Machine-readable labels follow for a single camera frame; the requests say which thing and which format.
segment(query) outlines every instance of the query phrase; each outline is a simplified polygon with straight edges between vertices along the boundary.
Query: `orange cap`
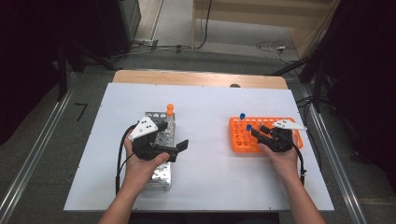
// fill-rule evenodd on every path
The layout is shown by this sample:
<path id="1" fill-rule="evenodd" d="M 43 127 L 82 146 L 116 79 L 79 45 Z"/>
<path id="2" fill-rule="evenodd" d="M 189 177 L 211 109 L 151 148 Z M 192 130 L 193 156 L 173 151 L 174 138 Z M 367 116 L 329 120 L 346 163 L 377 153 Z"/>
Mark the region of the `orange cap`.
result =
<path id="1" fill-rule="evenodd" d="M 172 116 L 173 115 L 173 105 L 172 104 L 169 104 L 168 105 L 168 107 L 166 107 L 167 108 L 167 110 L 166 110 L 166 115 L 167 116 Z"/>

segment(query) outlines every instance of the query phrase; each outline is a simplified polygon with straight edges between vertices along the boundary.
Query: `black curtain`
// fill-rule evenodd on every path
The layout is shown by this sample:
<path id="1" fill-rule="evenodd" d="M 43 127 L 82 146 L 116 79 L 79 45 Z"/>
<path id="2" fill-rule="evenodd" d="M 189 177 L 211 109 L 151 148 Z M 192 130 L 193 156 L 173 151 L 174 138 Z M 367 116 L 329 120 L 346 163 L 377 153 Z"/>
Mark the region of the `black curtain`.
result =
<path id="1" fill-rule="evenodd" d="M 0 1 L 0 144 L 58 81 L 57 39 L 43 1 Z"/>
<path id="2" fill-rule="evenodd" d="M 396 5 L 354 0 L 339 9 L 347 14 L 321 58 L 336 79 L 328 96 L 352 127 L 354 148 L 387 173 L 396 191 Z"/>

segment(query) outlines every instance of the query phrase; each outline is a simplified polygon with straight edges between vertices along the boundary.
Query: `floor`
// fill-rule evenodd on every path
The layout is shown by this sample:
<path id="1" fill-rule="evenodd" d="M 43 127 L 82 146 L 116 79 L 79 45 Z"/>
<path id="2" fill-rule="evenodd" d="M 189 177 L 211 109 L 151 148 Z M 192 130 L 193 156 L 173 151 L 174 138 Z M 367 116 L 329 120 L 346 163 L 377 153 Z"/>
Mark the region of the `floor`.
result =
<path id="1" fill-rule="evenodd" d="M 159 45 L 189 45 L 191 33 L 191 0 L 140 0 L 142 16 L 151 21 L 142 21 L 136 40 L 158 39 Z M 201 22 L 197 21 L 196 44 L 200 43 Z M 285 45 L 281 53 L 271 51 L 269 44 Z M 167 69 L 180 71 L 209 71 L 235 74 L 265 75 L 298 60 L 297 53 L 290 40 L 288 30 L 284 27 L 246 25 L 241 23 L 209 21 L 208 38 L 200 51 L 183 50 L 175 54 L 172 50 L 144 53 L 148 48 L 132 49 L 128 55 L 111 60 L 115 65 L 125 69 Z M 29 182 L 21 185 L 22 195 L 18 195 L 13 212 L 5 215 L 2 204 L 0 223 L 92 223 L 97 222 L 101 213 L 66 213 L 64 202 L 73 182 L 74 173 L 88 140 L 106 84 L 111 82 L 114 71 L 87 61 L 84 74 L 71 74 L 69 98 L 63 105 L 56 103 L 57 88 L 43 98 L 36 109 L 26 118 L 15 134 L 0 146 L 0 196 L 6 197 L 11 183 L 21 169 L 29 153 L 40 147 L 36 154 L 40 160 L 34 164 L 35 169 L 29 174 Z M 302 85 L 297 76 L 301 69 L 290 71 L 284 77 L 296 100 L 304 98 L 310 85 Z M 81 114 L 81 104 L 87 104 Z M 48 127 L 48 119 L 54 118 L 52 112 L 56 107 L 63 111 L 55 116 L 53 127 Z M 353 218 L 345 196 L 341 191 L 339 180 L 334 174 L 331 158 L 325 149 L 316 117 L 312 112 L 307 116 L 307 126 L 312 130 L 317 145 L 318 162 L 322 168 L 323 178 L 328 182 L 328 191 L 332 197 L 335 210 L 325 212 L 323 216 L 328 223 L 395 223 L 396 196 L 384 173 L 372 164 L 353 161 L 350 156 L 354 149 L 349 143 L 343 122 L 332 110 L 321 105 L 321 118 L 326 124 L 333 147 L 346 171 L 347 179 L 360 202 L 365 221 Z M 50 138 L 37 146 L 42 139 L 41 131 L 48 129 Z M 188 214 L 190 223 L 208 223 L 207 214 Z M 290 212 L 280 213 L 281 223 L 293 223 Z"/>

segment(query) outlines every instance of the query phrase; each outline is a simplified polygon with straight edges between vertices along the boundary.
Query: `test tube rack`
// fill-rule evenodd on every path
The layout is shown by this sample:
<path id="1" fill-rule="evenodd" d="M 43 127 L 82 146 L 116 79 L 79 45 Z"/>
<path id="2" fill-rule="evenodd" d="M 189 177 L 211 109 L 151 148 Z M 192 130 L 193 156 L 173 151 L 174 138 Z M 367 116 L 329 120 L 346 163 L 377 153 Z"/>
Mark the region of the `test tube rack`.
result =
<path id="1" fill-rule="evenodd" d="M 246 117 L 240 119 L 238 117 L 231 117 L 229 121 L 231 144 L 234 152 L 262 152 L 258 145 L 258 140 L 247 131 L 247 125 L 250 124 L 255 130 L 259 130 L 261 125 L 272 129 L 274 128 L 273 123 L 284 118 L 261 118 L 261 117 Z M 298 131 L 294 130 L 294 134 L 297 135 L 298 143 L 297 147 L 303 147 L 303 141 Z"/>

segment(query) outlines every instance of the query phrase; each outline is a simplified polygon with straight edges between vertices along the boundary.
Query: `test tube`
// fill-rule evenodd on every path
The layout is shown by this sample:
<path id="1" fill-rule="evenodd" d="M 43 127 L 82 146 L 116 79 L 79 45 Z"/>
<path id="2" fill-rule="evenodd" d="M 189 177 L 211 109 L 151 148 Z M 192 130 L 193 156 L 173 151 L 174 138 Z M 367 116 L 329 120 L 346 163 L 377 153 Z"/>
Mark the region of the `test tube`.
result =
<path id="1" fill-rule="evenodd" d="M 168 128 L 166 131 L 171 133 L 173 131 L 173 127 L 175 125 L 175 114 L 173 112 L 174 106 L 172 104 L 169 104 L 166 107 L 166 121 L 168 122 Z"/>
<path id="2" fill-rule="evenodd" d="M 239 120 L 238 120 L 238 126 L 239 127 L 243 127 L 243 122 L 244 122 L 244 118 L 245 118 L 245 114 L 244 113 L 241 113 L 240 115 L 239 115 Z"/>
<path id="3" fill-rule="evenodd" d="M 247 137 L 250 137 L 250 136 L 251 136 L 250 131 L 251 131 L 251 124 L 248 124 L 248 125 L 247 125 Z"/>

